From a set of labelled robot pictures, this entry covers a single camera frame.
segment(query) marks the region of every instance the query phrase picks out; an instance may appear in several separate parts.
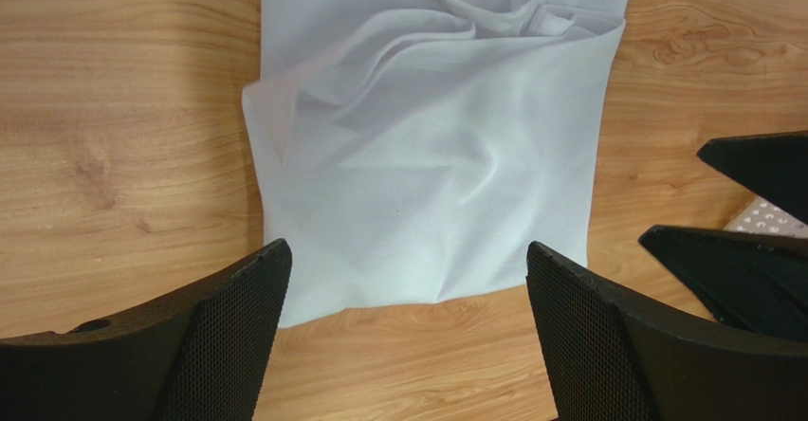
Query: brown wooden surface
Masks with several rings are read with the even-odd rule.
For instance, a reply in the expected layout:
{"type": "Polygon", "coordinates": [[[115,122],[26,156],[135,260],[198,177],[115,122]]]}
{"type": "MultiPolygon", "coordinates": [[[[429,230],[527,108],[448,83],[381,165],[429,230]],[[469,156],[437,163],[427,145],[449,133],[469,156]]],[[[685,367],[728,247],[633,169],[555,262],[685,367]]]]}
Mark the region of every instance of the brown wooden surface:
{"type": "MultiPolygon", "coordinates": [[[[242,122],[260,0],[0,0],[0,337],[66,331],[261,245],[242,122]]],[[[693,156],[808,127],[808,0],[631,0],[607,94],[593,270],[700,304],[635,243],[751,195],[693,156]]],[[[523,288],[279,333],[257,420],[555,413],[523,288]]]]}

